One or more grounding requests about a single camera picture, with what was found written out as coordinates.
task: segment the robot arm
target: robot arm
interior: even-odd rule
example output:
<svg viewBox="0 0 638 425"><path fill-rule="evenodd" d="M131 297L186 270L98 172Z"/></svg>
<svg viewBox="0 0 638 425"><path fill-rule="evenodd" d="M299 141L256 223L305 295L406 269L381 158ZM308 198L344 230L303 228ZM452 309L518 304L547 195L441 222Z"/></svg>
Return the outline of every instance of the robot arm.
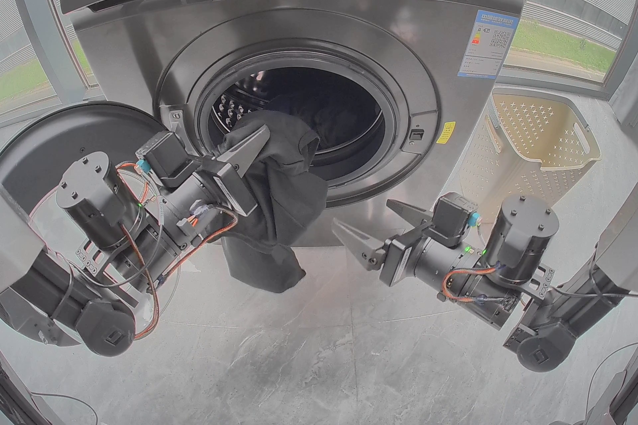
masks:
<svg viewBox="0 0 638 425"><path fill-rule="evenodd" d="M149 174L158 217L140 203L107 154L94 152L73 163L56 201L88 237L75 253L82 267L52 252L2 190L0 318L34 340L77 344L59 322L93 352L121 354L136 338L133 310L184 260L180 254L255 210L241 178L269 137L263 126L213 158L187 154L172 132L156 134L138 150L137 165ZM224 226L226 216L233 220Z"/></svg>
<svg viewBox="0 0 638 425"><path fill-rule="evenodd" d="M638 289L638 262L631 245L638 229L638 185L600 237L592 258L560 288L541 261L558 231L558 218L540 199L505 199L484 248L463 241L480 221L477 205L449 193L433 213L394 200L387 206L414 228L382 242L335 220L332 231L367 270L396 285L416 277L500 329L521 296L530 297L504 347L534 372L548 372L569 355L576 339L623 296Z"/></svg>

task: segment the laundry basket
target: laundry basket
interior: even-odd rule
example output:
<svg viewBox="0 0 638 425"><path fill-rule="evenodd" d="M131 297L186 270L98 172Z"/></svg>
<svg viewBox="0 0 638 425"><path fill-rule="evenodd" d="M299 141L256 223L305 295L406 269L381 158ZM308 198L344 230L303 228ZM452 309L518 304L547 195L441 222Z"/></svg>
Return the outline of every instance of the laundry basket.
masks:
<svg viewBox="0 0 638 425"><path fill-rule="evenodd" d="M569 99L497 86L461 164L461 190L493 223L507 195L553 206L598 160L596 139Z"/></svg>

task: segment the black garment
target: black garment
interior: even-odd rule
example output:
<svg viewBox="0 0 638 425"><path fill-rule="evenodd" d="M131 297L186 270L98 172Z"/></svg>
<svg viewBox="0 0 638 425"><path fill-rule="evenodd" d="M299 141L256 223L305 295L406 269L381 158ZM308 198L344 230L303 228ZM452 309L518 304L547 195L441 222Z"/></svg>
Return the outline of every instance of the black garment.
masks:
<svg viewBox="0 0 638 425"><path fill-rule="evenodd" d="M277 245L265 254L232 237L222 238L221 245L230 276L256 289L279 294L306 276L288 246Z"/></svg>
<svg viewBox="0 0 638 425"><path fill-rule="evenodd" d="M257 208L222 245L231 276L253 287L280 293L305 272L287 248L325 208L328 184L308 172L319 137L302 120L277 111L255 111L241 118L219 151L233 147L263 125L270 139L244 176Z"/></svg>

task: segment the orange cable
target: orange cable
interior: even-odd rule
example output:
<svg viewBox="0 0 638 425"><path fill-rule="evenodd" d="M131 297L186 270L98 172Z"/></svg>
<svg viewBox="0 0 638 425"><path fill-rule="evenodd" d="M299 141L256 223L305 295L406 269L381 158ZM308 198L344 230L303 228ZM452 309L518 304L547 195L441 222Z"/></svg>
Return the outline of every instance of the orange cable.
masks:
<svg viewBox="0 0 638 425"><path fill-rule="evenodd" d="M137 258L140 260L140 264L142 265L142 267L144 267L144 258L142 257L142 254L140 253L140 249L137 247L137 244L135 244L135 241L131 237L131 234L128 232L128 230L126 230L126 227L124 227L123 225L120 225L120 227L122 228L124 235L128 239L128 242L131 243L131 246L133 247L133 250L135 251ZM160 321L160 300L158 298L158 294L155 289L155 286L153 285L153 279L151 278L151 274L149 273L149 270L144 271L144 276L146 276L146 279L149 282L149 287L151 288L151 293L153 294L153 319L151 320L151 323L146 328L144 328L143 331L141 331L140 333L137 333L133 337L133 340L141 340L142 338L147 337L149 334L153 332L153 330L157 327L158 322Z"/></svg>
<svg viewBox="0 0 638 425"><path fill-rule="evenodd" d="M473 297L461 297L461 296L455 296L454 294L451 294L447 288L447 280L452 275L489 275L490 273L493 273L495 271L496 271L496 268L488 268L485 270L473 270L473 269L452 270L449 273L447 273L445 277L443 278L443 281L441 283L441 291L446 298L452 301L473 302L475 300Z"/></svg>
<svg viewBox="0 0 638 425"><path fill-rule="evenodd" d="M228 216L231 216L233 218L233 221L230 222L225 227L222 227L221 229L216 230L215 232L213 232L210 236L206 237L199 245L197 245L195 248L193 248L191 251L189 251L186 255L184 255L170 270L168 270L166 275L164 275L164 277L163 277L163 281L164 282L167 279L170 278L170 276L177 270L178 267L180 267L184 262L186 262L192 255L194 255L196 253L197 250L199 250L202 246L204 246L212 238L215 238L217 236L221 236L224 232L228 232L229 230L234 228L235 225L237 225L237 222L239 222L239 218L237 217L237 215L234 212L232 212L230 210L226 210L226 209L219 209L219 210L221 212L227 214Z"/></svg>

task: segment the tiled floor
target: tiled floor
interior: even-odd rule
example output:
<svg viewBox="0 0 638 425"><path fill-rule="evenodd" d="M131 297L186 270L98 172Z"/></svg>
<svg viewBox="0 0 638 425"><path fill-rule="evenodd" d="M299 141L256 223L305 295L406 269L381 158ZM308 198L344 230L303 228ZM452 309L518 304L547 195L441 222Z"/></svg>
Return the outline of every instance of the tiled floor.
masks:
<svg viewBox="0 0 638 425"><path fill-rule="evenodd" d="M561 230L545 261L558 281L589 257L638 180L638 150L609 106L572 100L603 160L555 207ZM583 419L595 366L638 338L638 300L627 299L563 365L531 373L501 347L520 309L495 331L415 280L388 289L344 248L297 253L307 277L274 295L231 279L219 246L202 250L158 330L113 359L39 345L3 324L0 350L31 389L86 399L108 425L548 425ZM593 401L631 351L599 371ZM78 404L51 405L71 424L91 423Z"/></svg>

